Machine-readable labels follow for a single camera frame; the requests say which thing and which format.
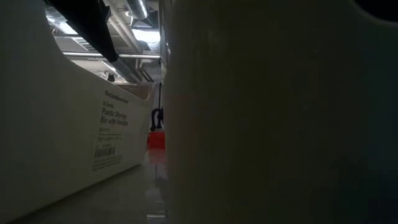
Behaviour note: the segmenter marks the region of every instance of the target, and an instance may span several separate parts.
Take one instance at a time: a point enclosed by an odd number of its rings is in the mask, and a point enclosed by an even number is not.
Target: ceiling pipe
[[[145,75],[145,76],[149,79],[150,82],[154,82],[154,80],[152,79],[152,77],[149,75],[149,73],[148,73],[144,68],[141,69],[141,73],[142,73],[143,75]]]
[[[54,34],[55,38],[75,38],[81,37],[79,34]]]
[[[100,53],[80,53],[80,52],[62,52],[65,56],[70,57],[88,57],[88,58],[104,58]],[[141,58],[141,59],[159,59],[160,55],[150,54],[119,54],[119,58]]]
[[[125,60],[118,58],[117,61],[111,62],[116,71],[129,83],[142,82],[142,75],[133,69]]]
[[[103,1],[104,1],[104,3],[106,5],[109,6],[109,8],[111,9],[111,12],[112,12],[112,16],[117,20],[117,22],[121,26],[122,30],[126,33],[126,35],[129,37],[131,42],[134,44],[134,46],[135,46],[134,50],[136,50],[136,51],[141,53],[142,49],[141,49],[141,46],[139,45],[138,40],[136,39],[136,37],[132,33],[131,29],[126,26],[125,21],[119,16],[119,12],[116,9],[116,7],[114,6],[114,4],[110,3],[109,0],[103,0]]]
[[[144,77],[148,82],[153,82],[153,79],[146,73],[144,73],[144,68],[142,66],[142,60],[141,59],[137,59],[136,60],[136,70],[142,75],[142,77]]]
[[[149,15],[149,5],[146,0],[124,0],[130,11],[131,16],[135,20],[142,20]]]

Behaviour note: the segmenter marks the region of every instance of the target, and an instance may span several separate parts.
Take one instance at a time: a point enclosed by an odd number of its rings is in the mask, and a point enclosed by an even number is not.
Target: exposed ductwork
[[[140,83],[142,77],[130,67],[126,61],[119,58],[112,42],[111,35],[106,24],[110,15],[109,7],[103,1],[83,1],[79,7],[75,7],[69,1],[47,0],[64,17],[62,24],[72,25],[79,34],[90,43],[110,64],[120,76],[127,82]]]
[[[125,0],[131,16],[136,20],[142,20],[149,15],[149,5],[146,0]]]
[[[122,28],[122,30],[126,33],[128,39],[130,39],[128,42],[131,42],[134,45],[134,49],[138,52],[142,52],[141,47],[139,45],[139,42],[137,41],[137,39],[135,38],[134,34],[132,33],[131,29],[129,28],[129,26],[126,26],[124,23],[123,18],[121,18],[119,16],[119,12],[116,9],[116,6],[113,4],[113,2],[111,2],[110,0],[103,0],[103,2],[109,6],[111,12],[112,12],[112,16],[116,19],[116,21],[119,23],[120,27]],[[112,26],[117,29],[117,24],[116,23],[111,23]],[[119,35],[122,37],[124,34],[122,34],[121,31],[118,31]]]
[[[49,23],[55,26],[57,29],[62,31],[64,34],[76,35],[77,32],[74,31],[67,23],[67,20],[62,14],[60,14],[54,7],[45,5],[45,16]],[[84,38],[82,37],[72,37],[76,43],[82,46],[84,49],[90,52],[96,52],[95,48],[92,47]]]
[[[137,40],[146,42],[154,54],[160,54],[160,34],[158,29],[133,29],[132,33]]]

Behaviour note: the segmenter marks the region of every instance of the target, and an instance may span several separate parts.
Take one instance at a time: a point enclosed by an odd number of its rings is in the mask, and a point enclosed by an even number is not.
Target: ceiling
[[[127,9],[125,0],[109,0],[111,4],[114,4],[115,8],[117,9],[119,17],[122,18],[124,22],[124,26],[130,27],[131,24],[131,18],[129,17],[129,10]],[[148,4],[150,6],[150,10],[153,12],[156,9],[158,9],[158,2],[157,1],[148,1]],[[144,22],[141,21],[136,21],[134,23],[134,26],[138,27],[150,27]],[[121,37],[120,33],[116,31],[116,29],[109,23],[108,21],[108,29],[109,33],[111,34],[112,42],[115,48],[116,53],[118,54],[136,54],[138,53],[135,49],[132,49],[131,47],[128,46],[128,44],[123,40]],[[60,50],[62,52],[96,52],[96,50],[92,47],[83,47],[80,45],[77,41],[75,41],[71,36],[69,35],[59,35],[59,31],[57,31],[57,34],[54,35],[55,40],[60,47]],[[141,49],[143,50],[144,54],[155,54],[150,51],[150,48],[148,47],[147,43],[144,41],[139,41],[138,42]],[[113,73],[115,74],[115,83],[127,83],[123,77],[119,76],[117,73],[115,73],[114,69],[112,66],[107,66],[102,60],[98,60],[97,58],[81,58],[81,57],[70,57],[71,61],[74,62],[75,64],[79,65],[80,67],[91,71],[92,73],[102,77],[102,78],[107,78],[108,73]],[[125,58],[127,63],[130,63],[131,66],[134,66],[136,63],[136,59],[132,58]],[[144,59],[143,60],[143,65],[145,67],[145,70],[147,73],[150,75],[150,77],[155,81],[155,82],[161,82],[162,80],[162,75],[161,75],[161,70],[160,70],[160,65],[159,65],[159,59]]]

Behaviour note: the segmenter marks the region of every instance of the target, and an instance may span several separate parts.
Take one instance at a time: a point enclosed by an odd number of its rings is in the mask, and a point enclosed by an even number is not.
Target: barcode
[[[114,155],[114,153],[115,153],[115,147],[110,147],[107,149],[97,149],[95,151],[94,158],[100,158],[103,156],[111,156],[111,155]]]

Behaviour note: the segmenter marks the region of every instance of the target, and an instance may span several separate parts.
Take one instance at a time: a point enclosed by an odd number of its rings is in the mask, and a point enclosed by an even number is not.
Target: metal duct
[[[142,82],[141,76],[135,71],[130,65],[123,60],[118,58],[117,61],[111,62],[113,67],[118,73],[129,83],[140,83]]]
[[[61,30],[65,34],[75,35],[77,34],[68,24],[67,20],[64,18],[62,14],[60,14],[54,7],[45,5],[45,16],[47,20],[53,24],[56,28]],[[91,46],[84,38],[82,37],[72,37],[77,44],[82,46],[84,49],[96,52],[95,48]]]
[[[137,20],[145,19],[149,15],[149,5],[146,0],[125,0],[132,17]]]
[[[160,54],[159,29],[132,29],[132,33],[137,40],[146,42],[154,54]]]

